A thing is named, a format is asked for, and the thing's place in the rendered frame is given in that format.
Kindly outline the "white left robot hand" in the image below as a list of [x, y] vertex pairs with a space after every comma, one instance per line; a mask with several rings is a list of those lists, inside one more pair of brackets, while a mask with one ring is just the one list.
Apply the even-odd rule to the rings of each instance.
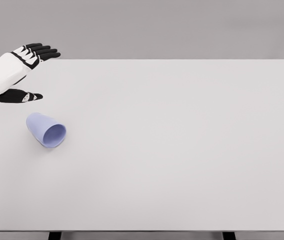
[[0, 103], [22, 104], [43, 99], [40, 93], [12, 88], [39, 64], [61, 56], [56, 48], [30, 43], [0, 56]]

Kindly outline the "light blue plastic cup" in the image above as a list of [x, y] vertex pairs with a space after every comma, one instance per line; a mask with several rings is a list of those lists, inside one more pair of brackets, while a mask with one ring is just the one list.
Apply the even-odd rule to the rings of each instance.
[[66, 127], [54, 118], [33, 112], [26, 118], [26, 125], [32, 135], [45, 147], [55, 148], [65, 139]]

